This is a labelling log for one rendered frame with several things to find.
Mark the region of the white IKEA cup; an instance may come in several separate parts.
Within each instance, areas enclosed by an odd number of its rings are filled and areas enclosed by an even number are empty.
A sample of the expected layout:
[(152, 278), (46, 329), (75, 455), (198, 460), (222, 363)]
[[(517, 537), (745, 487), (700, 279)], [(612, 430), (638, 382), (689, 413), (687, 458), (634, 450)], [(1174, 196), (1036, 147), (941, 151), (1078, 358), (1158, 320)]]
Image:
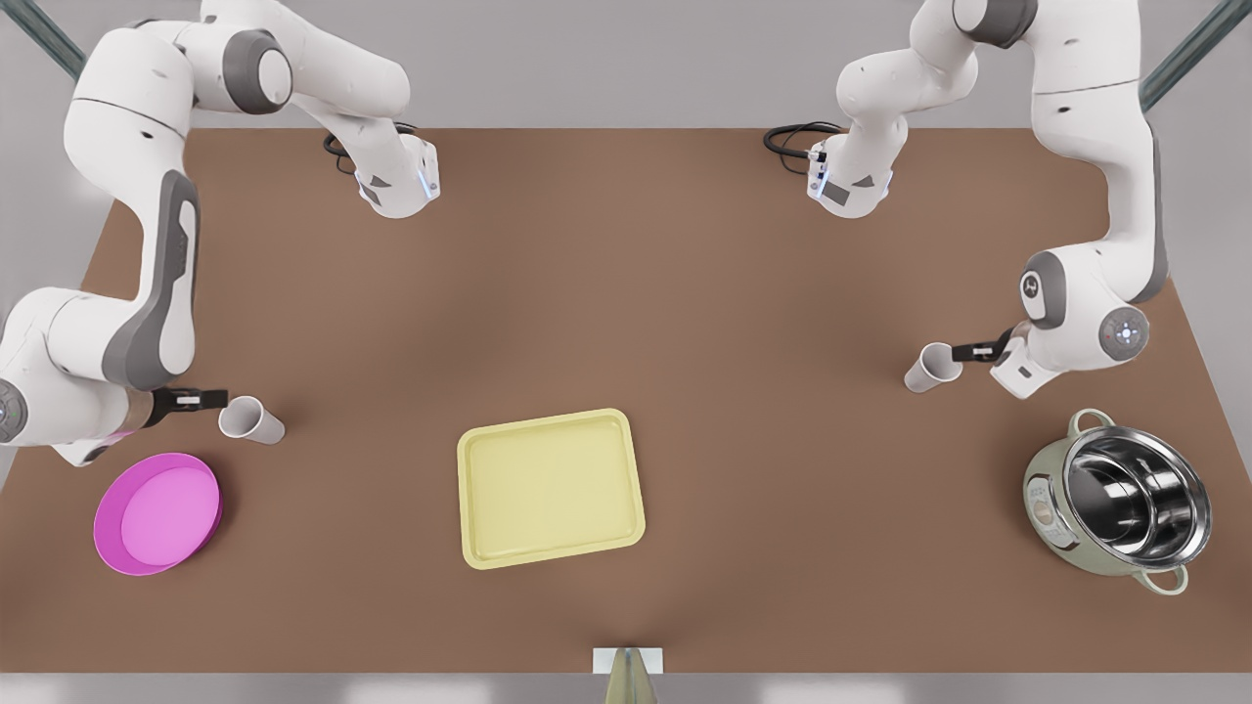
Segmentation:
[(904, 375), (905, 387), (920, 395), (939, 385), (953, 382), (962, 377), (964, 365), (954, 358), (953, 347), (944, 342), (933, 342), (921, 347), (919, 357)]
[(275, 445), (285, 437), (285, 423), (253, 396), (229, 401), (218, 416), (218, 427), (228, 438), (245, 438), (255, 443)]

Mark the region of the pale yellow rectangular tray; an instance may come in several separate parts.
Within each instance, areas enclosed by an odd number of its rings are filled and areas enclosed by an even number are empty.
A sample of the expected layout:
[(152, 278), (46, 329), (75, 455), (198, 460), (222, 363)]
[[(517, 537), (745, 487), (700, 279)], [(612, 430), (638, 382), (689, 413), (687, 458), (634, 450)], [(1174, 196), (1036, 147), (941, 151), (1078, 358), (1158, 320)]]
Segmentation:
[(618, 410), (470, 428), (457, 463), (461, 545), (475, 570), (632, 547), (646, 531), (639, 458)]

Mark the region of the pink round plate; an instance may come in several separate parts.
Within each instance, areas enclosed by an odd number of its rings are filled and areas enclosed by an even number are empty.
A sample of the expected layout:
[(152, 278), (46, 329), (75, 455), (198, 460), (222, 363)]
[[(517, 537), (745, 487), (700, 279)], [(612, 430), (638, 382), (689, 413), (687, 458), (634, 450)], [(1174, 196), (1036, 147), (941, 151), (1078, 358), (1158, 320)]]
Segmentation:
[(205, 547), (223, 514), (213, 468), (183, 452), (133, 463), (103, 495), (93, 522), (96, 554), (113, 571), (148, 576)]

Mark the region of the green steel cooking pot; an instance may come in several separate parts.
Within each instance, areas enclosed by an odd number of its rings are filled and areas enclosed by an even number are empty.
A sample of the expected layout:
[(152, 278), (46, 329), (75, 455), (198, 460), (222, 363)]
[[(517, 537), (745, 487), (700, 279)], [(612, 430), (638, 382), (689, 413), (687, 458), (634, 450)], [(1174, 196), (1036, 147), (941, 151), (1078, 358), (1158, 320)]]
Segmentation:
[(1213, 527), (1209, 495), (1184, 456), (1101, 410), (1075, 412), (1065, 436), (1033, 456), (1020, 502), (1055, 556), (1163, 596), (1188, 588), (1186, 566)]

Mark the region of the silver frame post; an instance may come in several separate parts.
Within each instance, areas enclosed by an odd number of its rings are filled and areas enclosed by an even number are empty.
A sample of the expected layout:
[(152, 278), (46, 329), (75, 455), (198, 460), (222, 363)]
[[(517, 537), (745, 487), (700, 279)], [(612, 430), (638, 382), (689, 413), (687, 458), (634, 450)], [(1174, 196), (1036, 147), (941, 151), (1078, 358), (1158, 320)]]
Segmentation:
[(659, 704), (651, 676), (664, 674), (661, 646), (595, 646), (592, 673), (608, 676), (603, 704)]
[(1157, 106), (1249, 14), (1252, 0), (1219, 0), (1202, 23), (1141, 81), (1141, 111), (1146, 114)]
[(86, 63), (85, 54), (35, 0), (0, 0), (0, 13), (5, 13), (18, 28), (21, 28), (48, 58), (68, 73), (68, 76), (75, 83), (79, 80), (81, 68)]

